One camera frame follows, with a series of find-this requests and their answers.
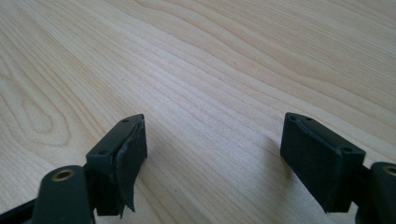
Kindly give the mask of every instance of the screw hole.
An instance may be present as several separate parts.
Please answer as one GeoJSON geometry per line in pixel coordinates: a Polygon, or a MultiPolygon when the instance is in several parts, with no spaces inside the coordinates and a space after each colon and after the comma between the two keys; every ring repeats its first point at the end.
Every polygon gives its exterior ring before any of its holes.
{"type": "Polygon", "coordinates": [[[352,151],[353,151],[353,149],[350,148],[350,147],[343,147],[343,150],[344,150],[345,152],[352,152],[352,151]]]}
{"type": "Polygon", "coordinates": [[[396,166],[385,166],[384,170],[388,174],[396,176],[396,166]]]}
{"type": "Polygon", "coordinates": [[[52,176],[52,180],[55,182],[64,181],[74,175],[73,170],[62,170],[52,176]]]}
{"type": "Polygon", "coordinates": [[[107,150],[100,150],[98,152],[99,155],[106,155],[107,154],[107,150]]]}

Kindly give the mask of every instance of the wood grain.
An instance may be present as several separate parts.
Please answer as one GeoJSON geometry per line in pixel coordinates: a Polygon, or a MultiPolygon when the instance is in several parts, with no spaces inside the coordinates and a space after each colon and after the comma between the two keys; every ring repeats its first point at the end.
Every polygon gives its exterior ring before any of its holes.
{"type": "Polygon", "coordinates": [[[279,157],[288,111],[396,162],[394,0],[0,1],[0,212],[144,113],[136,213],[99,223],[353,223],[279,157]]]}

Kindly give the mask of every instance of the light wood surface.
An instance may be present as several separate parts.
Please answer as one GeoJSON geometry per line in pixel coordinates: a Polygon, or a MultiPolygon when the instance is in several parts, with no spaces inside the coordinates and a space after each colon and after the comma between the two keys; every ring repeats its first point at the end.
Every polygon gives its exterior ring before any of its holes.
{"type": "Polygon", "coordinates": [[[136,213],[98,223],[354,223],[279,156],[286,112],[396,162],[394,0],[0,1],[0,212],[146,116],[136,213]]]}

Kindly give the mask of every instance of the wooden table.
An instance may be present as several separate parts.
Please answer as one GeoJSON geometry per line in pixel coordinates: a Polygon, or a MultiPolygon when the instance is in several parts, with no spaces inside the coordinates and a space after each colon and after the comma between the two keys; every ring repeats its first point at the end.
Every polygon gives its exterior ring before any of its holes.
{"type": "Polygon", "coordinates": [[[396,162],[394,0],[0,1],[0,212],[146,116],[136,213],[98,223],[354,223],[279,156],[286,112],[396,162]]]}

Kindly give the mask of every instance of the black plastic part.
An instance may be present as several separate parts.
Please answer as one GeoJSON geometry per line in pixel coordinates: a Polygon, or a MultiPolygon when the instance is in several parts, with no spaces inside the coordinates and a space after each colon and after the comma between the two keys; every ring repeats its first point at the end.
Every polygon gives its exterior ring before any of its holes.
{"type": "Polygon", "coordinates": [[[23,223],[32,218],[35,200],[21,204],[0,215],[0,224],[23,223]]]}
{"type": "Polygon", "coordinates": [[[94,223],[82,167],[65,166],[44,176],[35,202],[32,222],[94,223]]]}
{"type": "Polygon", "coordinates": [[[123,119],[87,154],[92,206],[99,216],[134,211],[134,182],[147,157],[144,116],[123,119]]]}
{"type": "Polygon", "coordinates": [[[314,119],[287,113],[280,155],[325,212],[347,212],[365,152],[314,119]]]}
{"type": "Polygon", "coordinates": [[[382,223],[396,223],[396,165],[376,162],[371,167],[370,192],[382,223]]]}

